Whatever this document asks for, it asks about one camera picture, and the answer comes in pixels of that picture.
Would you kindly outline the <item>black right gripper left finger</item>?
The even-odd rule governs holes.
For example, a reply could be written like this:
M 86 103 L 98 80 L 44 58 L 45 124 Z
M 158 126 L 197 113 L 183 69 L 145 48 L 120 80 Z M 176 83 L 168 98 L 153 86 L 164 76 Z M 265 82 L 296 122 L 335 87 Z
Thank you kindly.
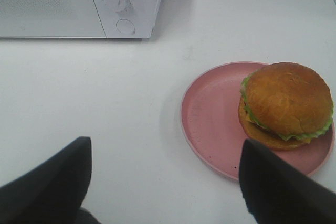
M 91 174 L 91 139 L 82 136 L 1 187 L 1 223 L 91 223 L 81 206 Z

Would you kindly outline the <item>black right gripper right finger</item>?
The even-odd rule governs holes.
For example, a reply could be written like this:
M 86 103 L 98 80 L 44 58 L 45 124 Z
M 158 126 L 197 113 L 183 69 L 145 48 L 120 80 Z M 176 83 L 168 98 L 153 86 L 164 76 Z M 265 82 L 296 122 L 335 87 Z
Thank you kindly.
M 258 141 L 244 141 L 238 177 L 257 223 L 335 223 L 335 193 Z

